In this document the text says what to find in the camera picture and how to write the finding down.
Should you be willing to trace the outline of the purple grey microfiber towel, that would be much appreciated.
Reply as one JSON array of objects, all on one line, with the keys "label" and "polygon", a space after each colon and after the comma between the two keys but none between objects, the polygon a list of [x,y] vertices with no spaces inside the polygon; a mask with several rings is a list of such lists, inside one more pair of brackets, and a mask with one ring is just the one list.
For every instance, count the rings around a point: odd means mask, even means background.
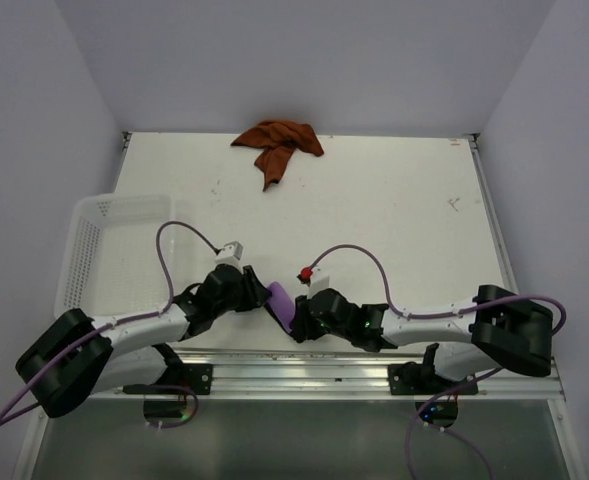
[{"label": "purple grey microfiber towel", "polygon": [[265,304],[266,310],[287,334],[291,334],[292,322],[296,315],[294,301],[279,282],[270,283],[267,289],[270,298]]}]

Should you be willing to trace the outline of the rust orange towel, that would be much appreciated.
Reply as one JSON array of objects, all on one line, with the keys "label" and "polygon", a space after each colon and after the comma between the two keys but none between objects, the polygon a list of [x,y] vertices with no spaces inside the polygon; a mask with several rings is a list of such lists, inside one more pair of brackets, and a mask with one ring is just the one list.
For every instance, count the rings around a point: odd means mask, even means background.
[{"label": "rust orange towel", "polygon": [[311,125],[283,119],[259,122],[235,138],[230,146],[261,151],[254,166],[263,173],[263,191],[282,180],[296,150],[315,157],[324,155]]}]

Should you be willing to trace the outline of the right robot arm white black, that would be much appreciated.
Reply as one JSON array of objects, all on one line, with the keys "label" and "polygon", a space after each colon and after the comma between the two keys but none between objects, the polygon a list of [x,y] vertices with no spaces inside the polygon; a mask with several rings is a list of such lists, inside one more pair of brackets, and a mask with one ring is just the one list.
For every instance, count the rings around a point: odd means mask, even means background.
[{"label": "right robot arm white black", "polygon": [[295,301],[291,336],[297,342],[333,335],[370,353],[418,343],[428,345],[419,379],[442,392],[453,382],[486,370],[546,377],[552,367],[553,313],[535,299],[482,285],[447,311],[397,314],[384,304],[357,305],[324,289]]}]

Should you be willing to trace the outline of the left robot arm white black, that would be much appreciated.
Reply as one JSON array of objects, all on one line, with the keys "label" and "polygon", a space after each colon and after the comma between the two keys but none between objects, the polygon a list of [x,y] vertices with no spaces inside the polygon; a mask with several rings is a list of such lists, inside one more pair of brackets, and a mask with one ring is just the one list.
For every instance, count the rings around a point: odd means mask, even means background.
[{"label": "left robot arm white black", "polygon": [[187,384],[172,344],[206,332],[228,312],[259,309],[270,297],[251,266],[219,265],[174,296],[162,314],[91,318],[80,308],[65,312],[22,354],[16,371],[51,418],[117,387],[171,392]]}]

